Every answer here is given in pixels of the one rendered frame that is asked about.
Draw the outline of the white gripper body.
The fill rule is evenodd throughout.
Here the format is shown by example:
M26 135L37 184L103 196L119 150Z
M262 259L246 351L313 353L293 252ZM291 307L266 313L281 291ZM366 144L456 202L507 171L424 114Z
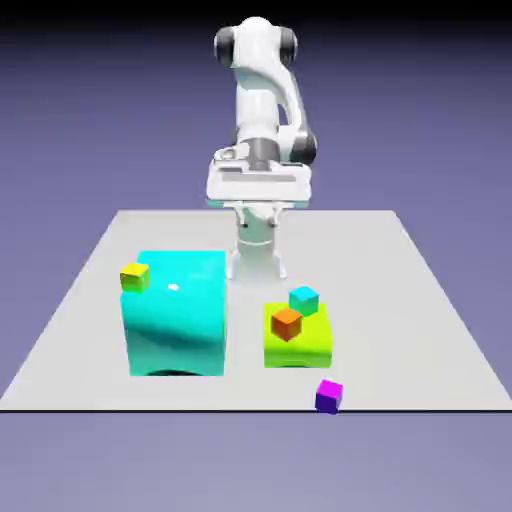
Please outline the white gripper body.
M215 161L209 165L206 197L215 207L234 203L307 204L312 171L306 165L270 162L267 171L249 169L246 160Z

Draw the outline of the small cyan cube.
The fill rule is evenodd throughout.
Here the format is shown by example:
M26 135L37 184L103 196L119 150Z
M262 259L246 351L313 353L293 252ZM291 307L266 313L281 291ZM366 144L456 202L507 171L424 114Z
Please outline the small cyan cube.
M289 291L288 307L303 317L311 316L319 310L319 294L309 286L300 286Z

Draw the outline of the small orange cube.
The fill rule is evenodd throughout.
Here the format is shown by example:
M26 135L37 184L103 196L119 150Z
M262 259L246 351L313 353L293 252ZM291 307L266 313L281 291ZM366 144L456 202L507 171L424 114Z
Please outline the small orange cube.
M283 308L271 315L271 332L284 341L301 333L302 314L291 308Z

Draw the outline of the small yellow cube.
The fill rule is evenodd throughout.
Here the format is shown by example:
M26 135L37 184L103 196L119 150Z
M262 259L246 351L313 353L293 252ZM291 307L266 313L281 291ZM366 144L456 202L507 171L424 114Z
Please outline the small yellow cube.
M150 268L147 264L131 262L120 271L123 292L143 293L150 284Z

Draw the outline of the small purple cube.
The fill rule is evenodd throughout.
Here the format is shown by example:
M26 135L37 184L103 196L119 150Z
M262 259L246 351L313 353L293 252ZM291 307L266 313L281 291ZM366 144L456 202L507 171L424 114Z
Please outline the small purple cube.
M343 396L343 385L323 379L315 394L315 409L318 412L336 415Z

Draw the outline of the large cyan box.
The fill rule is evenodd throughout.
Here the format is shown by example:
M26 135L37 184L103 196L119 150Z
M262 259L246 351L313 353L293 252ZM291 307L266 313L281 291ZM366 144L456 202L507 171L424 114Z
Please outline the large cyan box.
M146 250L137 262L149 267L149 286L120 296L130 374L223 375L226 253Z

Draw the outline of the large lime green box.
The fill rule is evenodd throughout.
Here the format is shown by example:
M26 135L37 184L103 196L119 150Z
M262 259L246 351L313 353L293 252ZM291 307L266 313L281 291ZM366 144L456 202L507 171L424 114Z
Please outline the large lime green box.
M272 319L285 303L264 304L263 357L266 368L329 368L332 361L333 334L327 305L319 304L316 313L304 317L301 331L289 340L272 331Z

